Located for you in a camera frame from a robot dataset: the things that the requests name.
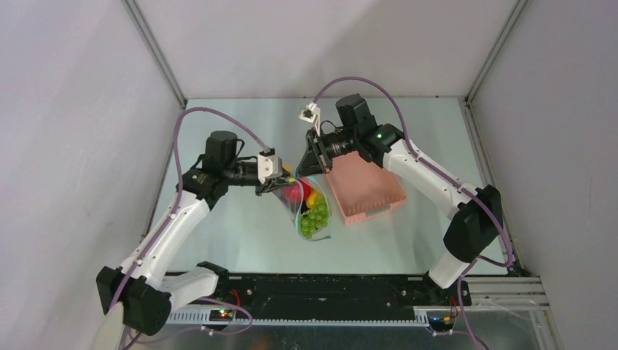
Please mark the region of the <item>red tomato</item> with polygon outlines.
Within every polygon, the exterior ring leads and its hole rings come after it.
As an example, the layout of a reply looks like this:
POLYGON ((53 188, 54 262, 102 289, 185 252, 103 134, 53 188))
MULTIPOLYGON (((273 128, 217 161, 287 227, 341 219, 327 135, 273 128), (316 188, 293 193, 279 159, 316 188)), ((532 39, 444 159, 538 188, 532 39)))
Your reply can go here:
POLYGON ((293 203, 300 203, 310 196, 312 190, 312 187, 306 182, 295 181, 283 189, 283 195, 287 200, 293 203))

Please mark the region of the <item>clear zip top bag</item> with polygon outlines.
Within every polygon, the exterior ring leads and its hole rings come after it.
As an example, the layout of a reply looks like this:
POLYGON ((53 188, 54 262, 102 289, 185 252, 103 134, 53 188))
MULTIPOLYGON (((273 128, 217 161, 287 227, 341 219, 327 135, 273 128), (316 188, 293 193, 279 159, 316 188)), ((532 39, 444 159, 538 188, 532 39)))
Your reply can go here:
POLYGON ((331 238, 331 206, 326 191, 315 176, 294 179, 273 194, 287 210, 300 238, 305 241, 331 238))

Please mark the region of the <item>yellow bell pepper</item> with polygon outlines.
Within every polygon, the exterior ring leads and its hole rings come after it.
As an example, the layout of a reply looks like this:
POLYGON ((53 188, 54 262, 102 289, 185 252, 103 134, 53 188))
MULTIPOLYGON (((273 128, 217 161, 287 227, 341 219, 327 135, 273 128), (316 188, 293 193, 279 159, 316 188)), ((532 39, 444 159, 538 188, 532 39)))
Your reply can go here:
POLYGON ((320 196, 320 192, 317 190, 312 190, 310 194, 305 199, 305 205, 308 208, 313 208, 315 206, 317 198, 320 196))

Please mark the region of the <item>green grapes bunch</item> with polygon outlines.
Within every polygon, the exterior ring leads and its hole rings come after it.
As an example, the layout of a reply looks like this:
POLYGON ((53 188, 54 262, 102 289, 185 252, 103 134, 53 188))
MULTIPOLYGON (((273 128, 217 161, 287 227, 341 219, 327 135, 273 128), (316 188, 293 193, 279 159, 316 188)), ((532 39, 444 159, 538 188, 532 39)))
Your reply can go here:
POLYGON ((324 229, 328 226, 329 218, 330 211, 323 194, 317 198, 313 208, 308 208, 303 201, 297 221, 300 235, 309 241, 318 240, 318 235, 324 233, 324 229))

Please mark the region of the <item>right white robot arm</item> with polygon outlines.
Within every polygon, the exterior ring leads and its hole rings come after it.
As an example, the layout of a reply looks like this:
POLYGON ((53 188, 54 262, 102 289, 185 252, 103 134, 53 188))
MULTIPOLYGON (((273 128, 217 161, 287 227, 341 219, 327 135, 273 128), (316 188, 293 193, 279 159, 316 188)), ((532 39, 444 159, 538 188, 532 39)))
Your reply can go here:
POLYGON ((423 293, 430 303, 442 305, 452 297, 456 280, 504 232, 500 192, 491 185, 480 188, 456 179, 401 128, 378 123, 359 94, 341 98, 335 107, 341 125, 331 133, 321 129, 316 102, 299 113, 299 119, 312 126, 296 175, 328 174, 335 158, 357 152, 365 162, 396 174, 432 200, 450 224, 443 237, 445 253, 427 272, 423 293))

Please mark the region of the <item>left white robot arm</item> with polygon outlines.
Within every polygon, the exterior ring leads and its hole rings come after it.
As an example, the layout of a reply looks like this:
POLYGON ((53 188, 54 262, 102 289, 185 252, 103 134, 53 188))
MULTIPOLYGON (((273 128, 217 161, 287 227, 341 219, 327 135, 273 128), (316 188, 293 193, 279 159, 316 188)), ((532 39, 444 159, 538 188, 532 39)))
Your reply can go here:
POLYGON ((223 303, 230 283, 203 264, 165 280, 171 260, 197 225, 214 210, 230 187, 254 187, 257 195, 288 184, 275 150, 241 157, 243 140, 230 131, 214 131, 204 153, 179 176, 171 204, 146 238, 119 267, 103 267, 95 282, 103 312, 122 305, 120 325, 155 335, 170 314, 201 297, 223 303))

